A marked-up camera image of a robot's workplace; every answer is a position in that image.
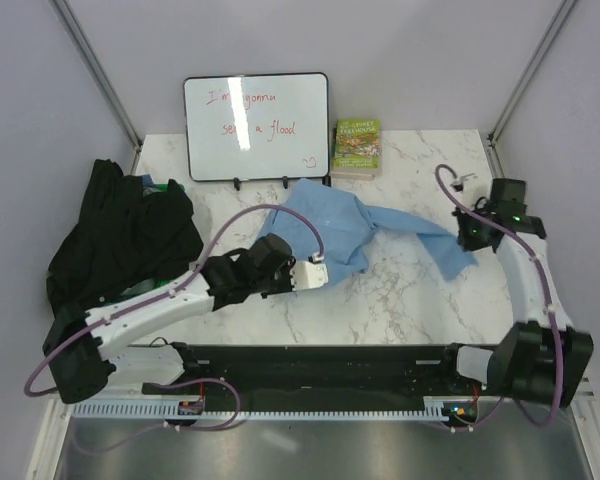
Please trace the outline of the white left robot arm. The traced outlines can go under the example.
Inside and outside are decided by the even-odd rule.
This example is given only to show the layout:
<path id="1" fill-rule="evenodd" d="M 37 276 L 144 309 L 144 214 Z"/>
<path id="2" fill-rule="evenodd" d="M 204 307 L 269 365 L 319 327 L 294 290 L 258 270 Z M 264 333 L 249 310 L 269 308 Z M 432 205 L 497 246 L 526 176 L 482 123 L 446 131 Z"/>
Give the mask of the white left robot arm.
<path id="1" fill-rule="evenodd" d="M 287 243 L 268 234 L 248 249 L 211 256 L 155 292 L 85 311 L 67 305 L 55 315 L 43 343 L 61 400 L 75 404 L 99 393 L 118 369 L 113 358 L 127 346 L 171 324 L 294 290 L 300 261 Z"/>

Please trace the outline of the light blue long sleeve shirt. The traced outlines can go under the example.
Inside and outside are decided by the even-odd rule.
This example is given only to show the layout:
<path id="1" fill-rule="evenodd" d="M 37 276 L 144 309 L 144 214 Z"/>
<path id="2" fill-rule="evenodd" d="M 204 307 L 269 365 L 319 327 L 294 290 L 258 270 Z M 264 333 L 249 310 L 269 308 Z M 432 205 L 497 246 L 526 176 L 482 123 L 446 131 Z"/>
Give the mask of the light blue long sleeve shirt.
<path id="1" fill-rule="evenodd" d="M 456 236 L 405 211 L 366 205 L 354 194 L 301 179 L 284 206 L 306 218 L 323 240 L 328 284 L 336 285 L 369 269 L 364 248 L 375 234 L 388 230 L 416 236 L 446 281 L 452 281 L 477 260 L 462 250 Z"/>

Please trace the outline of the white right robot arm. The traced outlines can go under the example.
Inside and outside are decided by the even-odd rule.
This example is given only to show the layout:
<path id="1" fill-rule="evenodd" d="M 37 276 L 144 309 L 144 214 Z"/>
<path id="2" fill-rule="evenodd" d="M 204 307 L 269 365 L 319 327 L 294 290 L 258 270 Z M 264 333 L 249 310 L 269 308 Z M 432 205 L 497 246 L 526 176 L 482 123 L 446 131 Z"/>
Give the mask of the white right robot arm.
<path id="1" fill-rule="evenodd" d="M 590 334 L 573 328 L 560 304 L 547 262 L 543 221 L 528 214 L 526 184 L 496 178 L 485 184 L 474 174 L 454 180 L 462 204 L 453 215 L 463 250 L 490 249 L 507 282 L 514 324 L 494 347 L 454 345 L 452 360 L 438 368 L 447 392 L 463 392 L 473 381 L 516 401 L 560 408 L 570 405 L 593 354 Z"/>

